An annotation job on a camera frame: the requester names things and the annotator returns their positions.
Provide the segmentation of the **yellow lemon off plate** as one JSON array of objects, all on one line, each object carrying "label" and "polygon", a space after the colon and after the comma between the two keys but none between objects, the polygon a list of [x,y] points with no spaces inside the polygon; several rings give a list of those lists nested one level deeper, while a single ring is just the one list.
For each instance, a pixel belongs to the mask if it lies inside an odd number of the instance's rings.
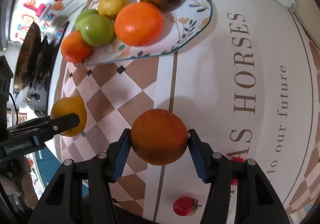
[{"label": "yellow lemon off plate", "polygon": [[87,111],[85,109],[85,103],[82,97],[74,96],[62,98],[58,100],[52,107],[50,113],[51,119],[56,119],[72,113],[75,113],[79,116],[80,123],[75,128],[62,132],[62,136],[75,137],[85,129],[87,123]]}]

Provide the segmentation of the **dark orange off plate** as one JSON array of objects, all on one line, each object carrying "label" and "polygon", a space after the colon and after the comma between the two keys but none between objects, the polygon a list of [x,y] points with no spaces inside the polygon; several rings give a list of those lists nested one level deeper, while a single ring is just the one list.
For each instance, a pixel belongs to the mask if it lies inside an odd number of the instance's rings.
[{"label": "dark orange off plate", "polygon": [[187,149],[188,131],[178,116],[157,108],[142,113],[134,121],[130,138],[139,158],[162,166],[183,156]]}]

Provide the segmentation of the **red cherry tomato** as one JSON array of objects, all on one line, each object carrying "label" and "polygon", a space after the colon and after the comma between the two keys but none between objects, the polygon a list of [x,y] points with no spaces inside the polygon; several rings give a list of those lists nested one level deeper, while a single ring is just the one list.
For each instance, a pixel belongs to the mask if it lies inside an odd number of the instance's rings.
[{"label": "red cherry tomato", "polygon": [[236,157],[231,159],[231,166],[232,166],[232,180],[231,185],[237,186],[238,185],[238,177],[240,176],[240,172],[245,165],[245,160],[241,157]]},{"label": "red cherry tomato", "polygon": [[202,207],[194,197],[180,197],[173,204],[174,212],[179,216],[192,216]]}]

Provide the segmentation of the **black frying pan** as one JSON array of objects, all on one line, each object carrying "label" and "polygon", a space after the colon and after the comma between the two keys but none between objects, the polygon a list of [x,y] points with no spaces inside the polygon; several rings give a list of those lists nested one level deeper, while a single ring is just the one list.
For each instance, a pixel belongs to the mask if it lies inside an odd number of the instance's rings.
[{"label": "black frying pan", "polygon": [[33,74],[36,59],[41,45],[41,31],[39,26],[33,22],[27,32],[20,49],[14,75],[14,93],[18,94],[27,86]]}]

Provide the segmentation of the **left orange on plate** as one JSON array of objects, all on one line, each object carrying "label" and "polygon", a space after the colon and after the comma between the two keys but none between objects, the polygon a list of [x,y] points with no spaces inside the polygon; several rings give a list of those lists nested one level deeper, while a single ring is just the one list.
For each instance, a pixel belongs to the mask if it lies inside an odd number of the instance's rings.
[{"label": "left orange on plate", "polygon": [[80,31],[73,31],[65,37],[61,44],[61,54],[67,62],[79,63],[88,58],[93,48],[81,36]]}]

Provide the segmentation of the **checkered brown table mat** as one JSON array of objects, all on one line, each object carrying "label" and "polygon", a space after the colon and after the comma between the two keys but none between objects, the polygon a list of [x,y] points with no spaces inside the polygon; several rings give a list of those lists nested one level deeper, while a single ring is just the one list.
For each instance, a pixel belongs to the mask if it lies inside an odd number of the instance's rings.
[{"label": "checkered brown table mat", "polygon": [[[253,158],[290,223],[319,197],[319,0],[212,0],[208,26],[173,54],[89,67],[63,63],[56,98],[80,95],[87,125],[56,137],[59,160],[91,159],[152,108],[169,110],[214,151]],[[98,0],[71,0],[71,22]]]}]

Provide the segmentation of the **front green apple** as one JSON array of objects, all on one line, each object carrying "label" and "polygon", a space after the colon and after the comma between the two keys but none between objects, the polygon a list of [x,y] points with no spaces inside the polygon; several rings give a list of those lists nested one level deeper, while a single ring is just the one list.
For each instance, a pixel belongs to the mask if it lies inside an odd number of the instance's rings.
[{"label": "front green apple", "polygon": [[91,46],[106,45],[114,38],[114,24],[109,18],[95,13],[82,21],[80,33],[82,39]]}]

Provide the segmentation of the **green apple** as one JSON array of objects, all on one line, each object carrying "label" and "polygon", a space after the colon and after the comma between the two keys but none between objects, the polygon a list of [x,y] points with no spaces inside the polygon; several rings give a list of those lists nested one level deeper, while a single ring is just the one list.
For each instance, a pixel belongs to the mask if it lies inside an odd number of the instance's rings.
[{"label": "green apple", "polygon": [[75,19],[75,24],[74,24],[74,26],[75,26],[76,31],[79,31],[79,30],[80,30],[82,21],[83,21],[86,17],[88,17],[89,15],[93,15],[93,14],[98,14],[98,11],[95,10],[95,9],[85,9],[85,10],[82,10],[82,11],[78,14],[78,16],[76,17],[76,19]]},{"label": "green apple", "polygon": [[95,13],[82,21],[80,33],[82,39],[91,46],[106,45],[114,38],[114,24],[109,18]]}]

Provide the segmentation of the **back green apple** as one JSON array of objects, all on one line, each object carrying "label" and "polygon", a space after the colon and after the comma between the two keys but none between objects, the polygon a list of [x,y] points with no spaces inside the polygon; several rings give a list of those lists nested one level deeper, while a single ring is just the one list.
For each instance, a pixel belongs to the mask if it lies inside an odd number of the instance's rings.
[{"label": "back green apple", "polygon": [[82,10],[82,11],[78,14],[78,16],[76,17],[76,19],[75,19],[75,24],[74,24],[74,26],[75,26],[76,31],[79,31],[79,30],[80,30],[82,21],[83,21],[86,17],[88,17],[89,15],[93,15],[93,14],[98,14],[98,11],[95,10],[95,9],[85,9],[85,10]]}]

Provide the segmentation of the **yellow orange on plate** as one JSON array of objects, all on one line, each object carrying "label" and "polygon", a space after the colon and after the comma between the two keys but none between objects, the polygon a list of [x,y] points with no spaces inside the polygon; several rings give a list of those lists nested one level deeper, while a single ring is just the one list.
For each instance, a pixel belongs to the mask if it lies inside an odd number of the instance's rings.
[{"label": "yellow orange on plate", "polygon": [[98,13],[115,20],[118,13],[129,4],[129,0],[99,0]]}]

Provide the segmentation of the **right orange on plate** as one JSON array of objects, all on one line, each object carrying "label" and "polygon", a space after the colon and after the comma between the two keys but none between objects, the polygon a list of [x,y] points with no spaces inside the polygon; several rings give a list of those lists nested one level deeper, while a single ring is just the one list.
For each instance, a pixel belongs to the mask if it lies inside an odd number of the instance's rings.
[{"label": "right orange on plate", "polygon": [[135,2],[125,6],[114,22],[116,36],[129,46],[152,44],[159,38],[163,28],[163,14],[147,2]]}]

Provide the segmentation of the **floral oval plate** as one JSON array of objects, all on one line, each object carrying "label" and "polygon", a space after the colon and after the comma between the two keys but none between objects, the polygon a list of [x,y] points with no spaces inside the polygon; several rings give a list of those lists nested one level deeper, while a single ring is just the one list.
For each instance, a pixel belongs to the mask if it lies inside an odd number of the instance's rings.
[{"label": "floral oval plate", "polygon": [[91,56],[75,66],[89,67],[173,54],[208,26],[213,16],[212,0],[182,0],[180,5],[163,13],[163,16],[164,29],[150,45],[129,46],[115,37],[107,45],[93,48]]}]

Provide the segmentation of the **colourful wall sticker sheet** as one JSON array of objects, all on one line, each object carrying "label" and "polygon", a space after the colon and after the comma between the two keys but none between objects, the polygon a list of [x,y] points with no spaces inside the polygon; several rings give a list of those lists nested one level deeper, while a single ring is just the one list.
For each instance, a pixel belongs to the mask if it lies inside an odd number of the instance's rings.
[{"label": "colourful wall sticker sheet", "polygon": [[33,23],[43,35],[49,33],[53,20],[64,7],[64,0],[15,0],[9,41],[22,44]]}]

